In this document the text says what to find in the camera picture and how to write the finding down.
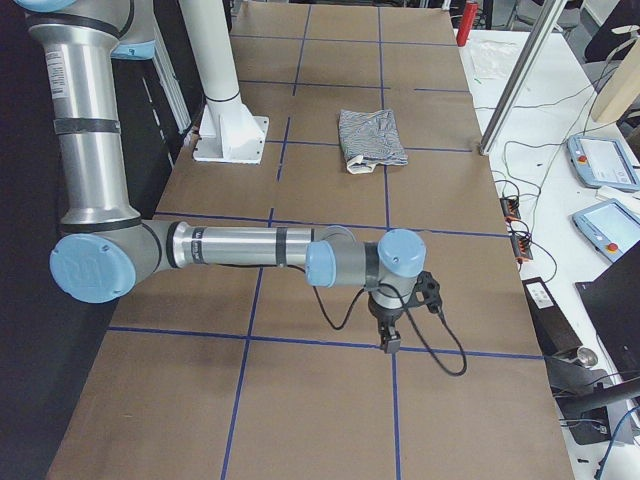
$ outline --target dish towel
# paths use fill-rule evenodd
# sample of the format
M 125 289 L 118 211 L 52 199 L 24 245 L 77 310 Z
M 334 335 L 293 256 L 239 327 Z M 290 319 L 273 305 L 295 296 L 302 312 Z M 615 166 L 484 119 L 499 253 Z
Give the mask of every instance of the dish towel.
M 393 110 L 373 113 L 340 110 L 340 145 L 349 173 L 371 173 L 376 165 L 406 165 Z

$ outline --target blue cable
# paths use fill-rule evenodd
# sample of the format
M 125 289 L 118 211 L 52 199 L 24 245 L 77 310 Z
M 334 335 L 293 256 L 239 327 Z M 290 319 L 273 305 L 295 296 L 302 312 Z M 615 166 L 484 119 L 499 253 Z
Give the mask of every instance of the blue cable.
M 593 477 L 593 478 L 595 478 L 595 480 L 600 480 L 600 478 L 602 477 L 602 472 L 604 472 L 604 466 L 607 464 L 607 459 L 609 458 L 609 453 L 611 453 L 611 449 L 613 448 L 613 443 L 616 440 L 616 436 L 618 435 L 618 431 L 620 430 L 620 427 L 622 426 L 624 421 L 631 416 L 631 414 L 633 412 L 636 412 L 639 409 L 640 409 L 640 405 L 638 405 L 637 407 L 634 407 L 631 410 L 629 410 L 627 413 L 625 413 L 622 416 L 622 418 L 620 419 L 620 421 L 616 425 L 616 428 L 613 431 L 613 435 L 611 435 L 611 440 L 609 440 L 609 446 L 607 447 L 607 451 L 605 452 L 604 457 L 602 457 L 602 460 L 600 461 L 600 468 L 596 471 L 596 474 Z

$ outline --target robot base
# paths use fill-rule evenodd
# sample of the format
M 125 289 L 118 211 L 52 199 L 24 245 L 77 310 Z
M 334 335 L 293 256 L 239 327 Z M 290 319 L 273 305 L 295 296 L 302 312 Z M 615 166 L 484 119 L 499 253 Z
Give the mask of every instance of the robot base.
M 220 131 L 218 134 L 213 123 L 209 105 L 205 105 L 200 125 L 200 140 L 193 152 L 193 158 L 201 162 L 249 163 L 259 164 L 262 160 L 267 130 L 268 117 L 257 117 L 244 105 L 242 108 L 242 127 L 237 125 L 225 128 L 225 118 L 220 116 Z M 225 134 L 233 131 L 235 138 L 229 139 Z

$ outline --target red cylinder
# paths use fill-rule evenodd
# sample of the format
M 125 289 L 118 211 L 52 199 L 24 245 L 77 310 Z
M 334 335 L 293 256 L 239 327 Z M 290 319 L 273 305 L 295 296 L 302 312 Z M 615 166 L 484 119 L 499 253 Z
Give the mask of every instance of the red cylinder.
M 473 22 L 476 19 L 476 13 L 478 13 L 478 2 L 476 0 L 467 0 L 467 4 L 464 7 L 464 13 L 462 14 L 462 20 L 458 27 L 458 36 L 456 42 L 459 47 L 464 47 L 469 38 L 469 32 L 473 27 Z

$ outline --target white desk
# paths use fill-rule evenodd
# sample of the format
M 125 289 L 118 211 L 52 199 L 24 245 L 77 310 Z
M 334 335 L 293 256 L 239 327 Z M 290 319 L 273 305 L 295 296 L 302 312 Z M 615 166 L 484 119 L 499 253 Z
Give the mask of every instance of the white desk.
M 499 42 L 494 46 L 506 46 L 507 49 L 514 50 L 511 56 L 505 54 L 497 61 L 502 66 L 512 67 L 526 38 L 527 33 L 521 32 L 473 30 L 467 46 L 460 49 L 467 81 L 474 98 L 476 114 L 483 131 L 493 114 L 493 110 L 478 107 L 495 107 L 507 78 L 478 78 L 474 61 L 482 60 L 483 56 L 486 60 L 489 55 L 486 49 L 482 48 L 482 42 Z M 539 61 L 534 66 L 526 83 L 526 89 L 517 100 L 516 105 L 554 103 L 577 93 L 587 85 L 589 85 L 589 81 L 564 38 L 560 34 L 553 34 Z M 558 105 L 536 109 L 514 109 L 496 145 L 490 152 L 492 169 L 506 173 L 503 149 L 507 141 L 516 140 L 530 145 L 560 143 L 569 133 L 581 132 L 585 128 L 587 113 L 594 98 L 593 89 L 589 87 L 574 98 Z M 578 113 L 585 103 L 587 105 L 578 117 Z M 578 122 L 569 132 L 570 126 L 577 118 L 579 118 Z M 598 126 L 598 124 L 589 121 L 587 129 Z M 590 134 L 622 139 L 615 125 L 604 127 Z M 635 158 L 626 143 L 624 145 L 630 157 Z M 612 372 L 612 367 L 607 363 L 608 358 L 598 343 L 593 325 L 573 286 L 577 281 L 595 279 L 609 266 L 609 263 L 595 252 L 591 244 L 576 230 L 570 219 L 572 213 L 598 202 L 595 198 L 595 190 L 584 188 L 580 184 L 572 170 L 564 146 L 531 149 L 511 144 L 508 146 L 506 158 L 513 175 L 536 184 L 540 184 L 548 171 L 547 179 L 542 187 L 534 227 L 534 240 L 549 250 L 558 262 L 558 272 L 555 278 L 548 283 L 548 287 L 583 344 L 598 354 L 600 360 L 596 368 Z M 494 177 L 496 179 L 504 178 L 499 173 L 494 173 Z M 532 186 L 522 182 L 516 183 L 520 187 L 521 193 L 536 192 Z M 503 185 L 497 184 L 499 192 L 502 191 Z M 513 191 L 513 187 L 507 187 L 508 194 Z M 533 223 L 533 203 L 533 197 L 525 197 L 521 200 L 520 205 L 521 215 L 529 226 L 532 226 Z M 545 253 L 533 248 L 535 261 L 523 265 L 521 277 L 527 279 L 540 276 L 547 279 L 553 272 L 553 263 Z M 566 431 L 567 429 L 564 430 L 576 480 L 592 479 L 597 469 L 597 462 L 602 458 L 606 449 L 606 443 L 579 446 L 573 441 L 571 434 Z M 578 458 L 589 462 L 579 463 Z M 616 446 L 609 457 L 602 478 L 603 480 L 635 480 L 640 478 L 640 448 Z

